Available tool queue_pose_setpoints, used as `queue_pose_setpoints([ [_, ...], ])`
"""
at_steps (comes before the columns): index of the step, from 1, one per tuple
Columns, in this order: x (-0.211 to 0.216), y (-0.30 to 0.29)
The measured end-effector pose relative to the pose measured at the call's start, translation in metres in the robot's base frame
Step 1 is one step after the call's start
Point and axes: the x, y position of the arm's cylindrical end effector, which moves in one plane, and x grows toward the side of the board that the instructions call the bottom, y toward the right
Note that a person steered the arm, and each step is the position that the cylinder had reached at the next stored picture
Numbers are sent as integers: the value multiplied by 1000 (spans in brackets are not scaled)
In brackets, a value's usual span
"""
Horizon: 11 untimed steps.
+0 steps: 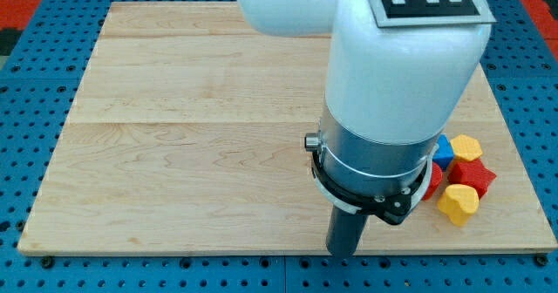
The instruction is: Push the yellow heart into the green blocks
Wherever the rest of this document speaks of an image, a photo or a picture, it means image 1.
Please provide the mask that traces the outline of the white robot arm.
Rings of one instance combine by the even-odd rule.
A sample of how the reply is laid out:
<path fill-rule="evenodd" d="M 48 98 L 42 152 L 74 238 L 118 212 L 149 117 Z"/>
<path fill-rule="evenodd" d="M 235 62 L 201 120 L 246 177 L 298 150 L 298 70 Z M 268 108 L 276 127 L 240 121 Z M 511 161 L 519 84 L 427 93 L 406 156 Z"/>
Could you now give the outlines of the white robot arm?
<path fill-rule="evenodd" d="M 272 36 L 328 34 L 323 169 L 365 196 L 415 180 L 479 63 L 487 0 L 237 0 Z"/>

